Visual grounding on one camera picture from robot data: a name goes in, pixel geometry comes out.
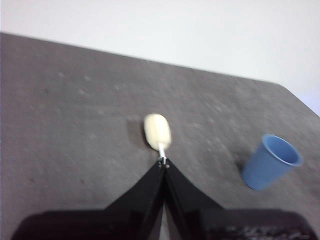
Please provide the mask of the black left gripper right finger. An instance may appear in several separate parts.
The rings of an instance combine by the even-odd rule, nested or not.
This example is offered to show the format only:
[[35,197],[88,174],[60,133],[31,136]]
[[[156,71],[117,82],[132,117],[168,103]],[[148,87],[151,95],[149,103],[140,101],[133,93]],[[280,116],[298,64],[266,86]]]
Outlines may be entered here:
[[167,162],[165,202],[184,240],[314,240],[300,214],[281,209],[226,209]]

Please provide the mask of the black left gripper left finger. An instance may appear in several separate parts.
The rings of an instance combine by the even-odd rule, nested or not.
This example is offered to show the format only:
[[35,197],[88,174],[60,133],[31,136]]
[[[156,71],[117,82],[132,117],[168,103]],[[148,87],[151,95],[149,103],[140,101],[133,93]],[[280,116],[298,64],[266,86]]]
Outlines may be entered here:
[[158,161],[104,209],[46,211],[26,217],[14,240],[146,240],[162,212],[165,167]]

